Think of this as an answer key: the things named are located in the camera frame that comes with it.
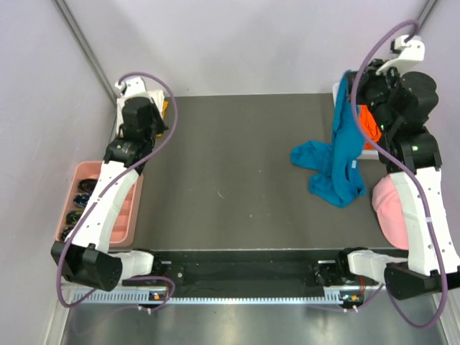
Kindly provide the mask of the blue t shirt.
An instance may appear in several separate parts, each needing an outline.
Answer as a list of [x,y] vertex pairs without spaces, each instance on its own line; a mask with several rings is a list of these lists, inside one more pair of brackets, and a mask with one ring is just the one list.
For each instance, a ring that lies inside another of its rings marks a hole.
[[310,140],[290,153],[293,165],[316,172],[308,182],[310,193],[340,208],[366,193],[358,163],[364,138],[355,123],[353,112],[357,108],[351,105],[348,93],[344,75],[336,95],[331,142]]

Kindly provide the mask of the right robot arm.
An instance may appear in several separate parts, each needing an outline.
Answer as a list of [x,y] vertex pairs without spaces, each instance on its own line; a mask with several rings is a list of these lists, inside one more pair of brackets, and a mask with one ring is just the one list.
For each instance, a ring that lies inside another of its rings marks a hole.
[[356,102],[368,107],[380,128],[379,147],[406,166],[379,156],[395,184],[408,235],[408,258],[378,254],[363,247],[339,253],[337,279],[350,285],[361,276],[386,285],[405,300],[459,287],[459,256],[452,244],[441,195],[441,154],[425,123],[438,104],[436,82],[425,73],[373,60],[364,69]]

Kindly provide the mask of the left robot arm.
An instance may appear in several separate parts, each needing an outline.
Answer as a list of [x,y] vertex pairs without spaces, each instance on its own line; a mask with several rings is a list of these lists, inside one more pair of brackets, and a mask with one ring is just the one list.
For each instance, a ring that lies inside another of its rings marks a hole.
[[83,215],[65,241],[56,241],[51,248],[61,278],[103,291],[134,276],[155,285],[163,275],[162,266],[147,251],[109,254],[124,201],[152,154],[155,137],[167,130],[156,104],[146,94],[126,99],[121,116],[119,133],[106,148]]

